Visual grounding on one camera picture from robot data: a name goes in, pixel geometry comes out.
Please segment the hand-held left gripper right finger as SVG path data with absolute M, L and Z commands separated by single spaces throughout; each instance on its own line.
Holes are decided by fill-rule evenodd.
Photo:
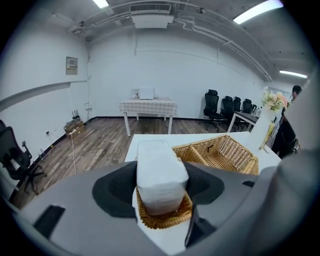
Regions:
M 192 217 L 188 256 L 256 256 L 273 252 L 304 217 L 304 174 L 282 161 L 259 175 L 185 164 Z

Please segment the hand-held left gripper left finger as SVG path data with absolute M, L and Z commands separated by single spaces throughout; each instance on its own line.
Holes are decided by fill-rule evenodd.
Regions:
M 132 205 L 135 161 L 62 179 L 14 215 L 46 256 L 162 256 Z

